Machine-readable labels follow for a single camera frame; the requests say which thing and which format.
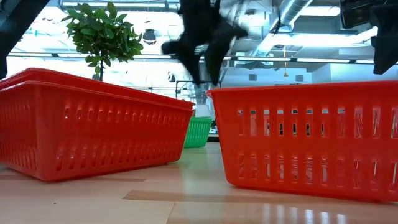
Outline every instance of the green leaves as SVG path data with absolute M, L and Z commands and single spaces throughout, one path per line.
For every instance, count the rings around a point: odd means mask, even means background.
M 62 21 L 68 22 L 67 34 L 73 39 L 76 51 L 88 54 L 85 61 L 97 75 L 104 66 L 110 67 L 112 60 L 128 62 L 141 54 L 142 34 L 135 33 L 133 24 L 124 21 L 127 14 L 118 16 L 113 3 L 95 12 L 87 3 L 78 4 L 77 8 L 80 12 L 69 9 Z
M 108 2 L 107 8 L 108 8 L 110 17 L 113 19 L 116 18 L 116 16 L 118 15 L 118 11 L 116 10 L 116 7 L 114 6 L 114 4 L 112 2 Z
M 105 28 L 105 33 L 108 36 L 109 39 L 113 39 L 114 33 L 112 32 L 111 29 Z

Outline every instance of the white container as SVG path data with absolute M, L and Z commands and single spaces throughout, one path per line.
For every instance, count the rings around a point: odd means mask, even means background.
M 195 110 L 195 117 L 209 118 L 210 117 L 209 106 L 208 105 L 197 105 L 197 109 Z

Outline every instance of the tree trunk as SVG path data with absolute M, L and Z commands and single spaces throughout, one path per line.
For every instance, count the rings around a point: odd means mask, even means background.
M 101 60 L 101 73 L 99 74 L 99 80 L 102 82 L 104 77 L 104 59 Z

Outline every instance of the wooden floor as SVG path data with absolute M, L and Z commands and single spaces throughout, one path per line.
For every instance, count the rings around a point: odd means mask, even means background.
M 219 144 L 162 167 L 57 184 L 0 169 L 1 224 L 398 223 L 398 206 L 230 186 Z

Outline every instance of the green plastic basket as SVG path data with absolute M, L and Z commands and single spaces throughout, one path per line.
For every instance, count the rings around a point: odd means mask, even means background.
M 211 122 L 213 122 L 211 118 L 191 117 L 184 148 L 206 146 Z

